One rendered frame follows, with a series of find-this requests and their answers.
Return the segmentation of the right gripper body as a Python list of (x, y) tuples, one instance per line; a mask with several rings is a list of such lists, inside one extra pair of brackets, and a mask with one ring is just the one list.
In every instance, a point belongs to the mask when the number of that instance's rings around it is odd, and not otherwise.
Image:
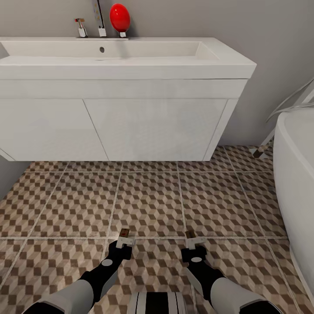
[(196, 247), (194, 250), (190, 250), (189, 248), (186, 249), (181, 249), (181, 254), (182, 254), (182, 260), (184, 263), (188, 262), (189, 256), (191, 254), (198, 254), (200, 255), (200, 257), (205, 260), (205, 252), (204, 252), (204, 248), (199, 246)]

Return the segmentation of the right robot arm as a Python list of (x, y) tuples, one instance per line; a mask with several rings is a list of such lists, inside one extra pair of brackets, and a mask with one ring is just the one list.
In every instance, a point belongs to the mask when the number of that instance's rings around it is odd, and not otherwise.
[(219, 269), (204, 263), (207, 251), (205, 237), (188, 239), (189, 248), (181, 249), (188, 280), (193, 287), (208, 300), (217, 314), (283, 314), (264, 296), (247, 290), (227, 279)]

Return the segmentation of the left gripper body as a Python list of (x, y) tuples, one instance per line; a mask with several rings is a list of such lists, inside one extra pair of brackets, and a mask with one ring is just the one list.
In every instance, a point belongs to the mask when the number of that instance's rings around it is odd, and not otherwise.
[(125, 245), (123, 248), (116, 248), (116, 244), (112, 243), (109, 248), (109, 254), (117, 253), (120, 256), (121, 262), (123, 259), (130, 260), (132, 255), (132, 247)]

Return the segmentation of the mousetrap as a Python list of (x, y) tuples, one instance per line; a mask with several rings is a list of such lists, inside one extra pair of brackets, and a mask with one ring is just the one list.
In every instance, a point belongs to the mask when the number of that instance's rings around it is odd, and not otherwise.
[[(186, 231), (185, 232), (187, 239), (196, 238), (194, 230)], [(196, 244), (195, 247), (199, 247), (199, 244)]]
[(129, 232), (130, 232), (130, 229), (122, 228), (119, 234), (119, 237), (128, 238)]

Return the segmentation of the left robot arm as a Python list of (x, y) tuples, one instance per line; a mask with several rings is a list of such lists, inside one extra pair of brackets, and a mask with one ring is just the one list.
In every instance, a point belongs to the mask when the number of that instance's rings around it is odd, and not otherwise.
[(123, 259), (130, 260), (136, 239), (119, 237), (109, 244), (108, 256), (92, 271), (85, 271), (80, 279), (58, 292), (49, 294), (22, 314), (88, 314), (114, 285), (118, 267)]

